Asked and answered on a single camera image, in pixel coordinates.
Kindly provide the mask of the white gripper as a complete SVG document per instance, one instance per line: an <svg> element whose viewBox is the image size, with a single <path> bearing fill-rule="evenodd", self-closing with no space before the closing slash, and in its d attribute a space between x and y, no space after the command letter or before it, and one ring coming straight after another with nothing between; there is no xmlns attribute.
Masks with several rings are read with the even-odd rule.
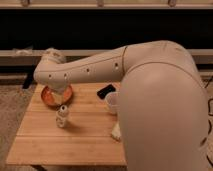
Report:
<svg viewBox="0 0 213 171"><path fill-rule="evenodd" d="M53 100L56 105L62 105L64 103L64 96L62 95L66 88L67 84L49 84L48 87L55 92L53 94Z"/></svg>

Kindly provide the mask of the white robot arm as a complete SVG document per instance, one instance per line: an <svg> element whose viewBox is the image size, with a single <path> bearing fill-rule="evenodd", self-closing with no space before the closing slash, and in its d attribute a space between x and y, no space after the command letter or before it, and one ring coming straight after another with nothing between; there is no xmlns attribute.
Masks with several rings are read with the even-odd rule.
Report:
<svg viewBox="0 0 213 171"><path fill-rule="evenodd" d="M208 95L182 45L168 40L126 45L70 63L48 49L34 79L57 93L75 83L118 82L128 171L208 171Z"/></svg>

